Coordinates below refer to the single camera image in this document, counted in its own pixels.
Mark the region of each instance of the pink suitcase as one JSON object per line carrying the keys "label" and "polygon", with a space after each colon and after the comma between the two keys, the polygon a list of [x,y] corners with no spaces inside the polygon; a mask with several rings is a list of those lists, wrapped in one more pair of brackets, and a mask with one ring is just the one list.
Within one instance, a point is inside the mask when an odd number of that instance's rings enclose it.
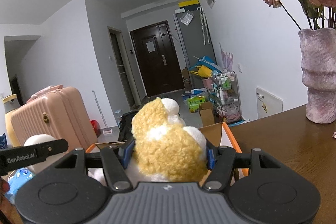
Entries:
{"label": "pink suitcase", "polygon": [[11,122],[21,145],[38,134],[66,139],[68,151],[77,147],[87,149],[97,142],[80,92],[73,87],[62,87],[46,88],[34,94],[14,112]]}

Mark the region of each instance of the wooden table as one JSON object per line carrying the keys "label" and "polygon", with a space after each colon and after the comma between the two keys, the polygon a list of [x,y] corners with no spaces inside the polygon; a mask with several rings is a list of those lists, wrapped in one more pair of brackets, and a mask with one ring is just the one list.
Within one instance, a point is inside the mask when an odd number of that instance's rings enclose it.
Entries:
{"label": "wooden table", "polygon": [[336,122],[310,122],[300,106],[231,131],[243,152],[262,148],[318,188],[322,203],[314,224],[336,223]]}

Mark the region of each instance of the paper notice on door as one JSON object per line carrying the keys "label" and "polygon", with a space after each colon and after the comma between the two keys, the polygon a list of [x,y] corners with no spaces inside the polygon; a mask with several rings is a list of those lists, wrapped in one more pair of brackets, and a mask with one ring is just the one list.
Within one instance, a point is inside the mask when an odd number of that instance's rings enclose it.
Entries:
{"label": "paper notice on door", "polygon": [[155,52],[154,42],[149,41],[146,43],[148,52]]}

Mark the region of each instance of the yellow curly fur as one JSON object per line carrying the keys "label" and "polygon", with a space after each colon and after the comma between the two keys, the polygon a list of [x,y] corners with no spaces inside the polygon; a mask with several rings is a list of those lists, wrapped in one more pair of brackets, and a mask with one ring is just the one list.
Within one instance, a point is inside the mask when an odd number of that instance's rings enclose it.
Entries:
{"label": "yellow curly fur", "polygon": [[[147,139],[147,132],[167,125],[160,140]],[[168,124],[168,114],[160,98],[145,105],[133,118],[136,139],[133,157],[145,175],[163,174],[170,182],[200,181],[207,173],[206,160],[198,143],[181,124]]]}

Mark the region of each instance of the black bag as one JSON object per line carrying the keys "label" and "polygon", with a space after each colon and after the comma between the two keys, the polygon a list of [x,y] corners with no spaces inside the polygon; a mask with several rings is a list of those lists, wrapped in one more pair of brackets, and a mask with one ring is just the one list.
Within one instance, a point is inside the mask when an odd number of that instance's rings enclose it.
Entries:
{"label": "black bag", "polygon": [[138,113],[138,111],[131,111],[125,113],[121,117],[121,121],[119,124],[120,133],[118,141],[127,141],[129,138],[133,136],[132,134],[132,119]]}

